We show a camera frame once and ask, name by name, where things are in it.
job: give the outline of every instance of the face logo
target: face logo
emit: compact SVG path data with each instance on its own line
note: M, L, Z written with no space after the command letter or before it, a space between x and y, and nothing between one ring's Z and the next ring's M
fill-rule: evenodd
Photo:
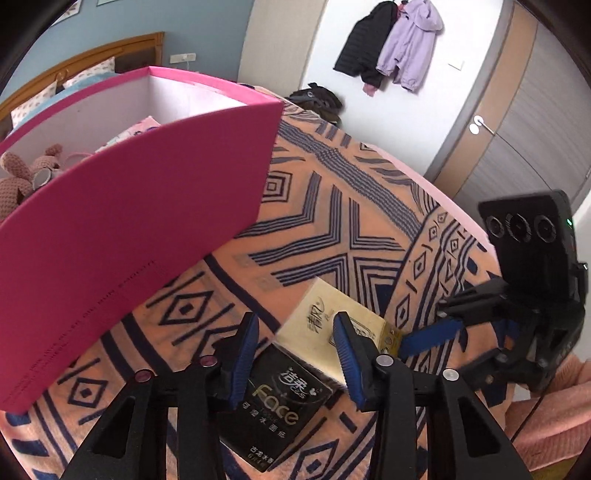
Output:
M297 413L291 411L286 405L281 405L279 399L269 395L272 388L269 385L261 384L252 394L253 397L259 397L265 408L271 410L275 415L281 418L288 425L295 425L300 419Z

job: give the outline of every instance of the lavender jacket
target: lavender jacket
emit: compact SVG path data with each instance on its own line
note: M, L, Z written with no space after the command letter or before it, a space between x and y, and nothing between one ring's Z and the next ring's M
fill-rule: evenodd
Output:
M412 0L382 48L377 71L390 76L398 67L394 83L400 82L407 90L415 91L431 62L435 34L442 28L443 21L430 0Z

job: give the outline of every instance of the gray wardrobe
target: gray wardrobe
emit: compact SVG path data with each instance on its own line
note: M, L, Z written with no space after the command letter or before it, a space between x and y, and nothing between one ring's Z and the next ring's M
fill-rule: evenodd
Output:
M479 223L477 203L503 195L562 189L575 209L590 175L591 89L540 24L511 107L454 201Z

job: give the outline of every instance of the yellow tissue pack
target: yellow tissue pack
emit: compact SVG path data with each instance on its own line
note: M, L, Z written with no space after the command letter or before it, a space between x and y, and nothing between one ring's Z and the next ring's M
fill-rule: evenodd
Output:
M279 329L275 344L345 386L333 340L338 312L347 312L357 333L371 338L381 353L397 355L402 332L321 278L314 280Z

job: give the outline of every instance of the white door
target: white door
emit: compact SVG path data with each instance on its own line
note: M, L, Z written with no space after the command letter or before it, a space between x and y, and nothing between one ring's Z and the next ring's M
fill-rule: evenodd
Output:
M287 96L300 88L327 0L255 0L238 81Z

